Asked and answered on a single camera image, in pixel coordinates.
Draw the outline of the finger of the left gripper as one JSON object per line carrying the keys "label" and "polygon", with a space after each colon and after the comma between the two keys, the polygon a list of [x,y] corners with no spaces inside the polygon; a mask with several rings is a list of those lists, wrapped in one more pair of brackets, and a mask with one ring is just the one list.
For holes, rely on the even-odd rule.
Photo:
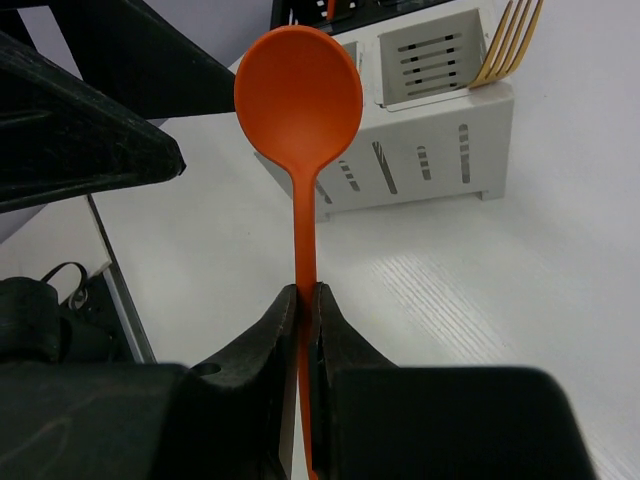
{"label": "finger of the left gripper", "polygon": [[185,168],[171,136],[2,35],[2,212],[166,182]]}
{"label": "finger of the left gripper", "polygon": [[235,75],[143,1],[66,1],[82,79],[145,119],[229,113]]}

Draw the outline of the gold metal fork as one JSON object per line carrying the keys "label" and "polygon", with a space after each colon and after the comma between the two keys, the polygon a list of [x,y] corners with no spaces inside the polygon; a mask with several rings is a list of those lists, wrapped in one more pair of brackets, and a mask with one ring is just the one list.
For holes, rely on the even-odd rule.
{"label": "gold metal fork", "polygon": [[468,85],[476,89],[503,80],[522,63],[542,11],[543,0],[509,1],[485,59]]}

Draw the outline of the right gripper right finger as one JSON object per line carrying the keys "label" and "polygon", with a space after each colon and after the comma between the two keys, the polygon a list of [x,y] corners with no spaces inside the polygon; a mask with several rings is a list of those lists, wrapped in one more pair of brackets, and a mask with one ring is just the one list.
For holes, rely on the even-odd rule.
{"label": "right gripper right finger", "polygon": [[308,344],[311,465],[321,479],[592,479],[570,402],[516,366],[401,367],[318,284]]}

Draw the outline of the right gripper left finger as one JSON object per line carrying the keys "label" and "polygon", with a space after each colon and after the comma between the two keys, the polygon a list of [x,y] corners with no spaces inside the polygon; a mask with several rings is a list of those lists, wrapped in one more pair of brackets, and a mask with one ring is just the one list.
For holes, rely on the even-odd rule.
{"label": "right gripper left finger", "polygon": [[3,283],[2,477],[289,478],[296,297],[191,368],[63,364],[56,290]]}

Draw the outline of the orange plastic spoon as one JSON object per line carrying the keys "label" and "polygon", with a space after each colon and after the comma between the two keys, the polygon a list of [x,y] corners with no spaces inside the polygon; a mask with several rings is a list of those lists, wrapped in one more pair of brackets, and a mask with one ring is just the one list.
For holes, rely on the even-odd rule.
{"label": "orange plastic spoon", "polygon": [[346,50],[328,34],[283,26],[264,34],[242,58],[234,103],[248,141],[292,182],[298,390],[306,468],[314,478],[309,339],[317,282],[315,185],[319,172],[356,136],[361,80]]}

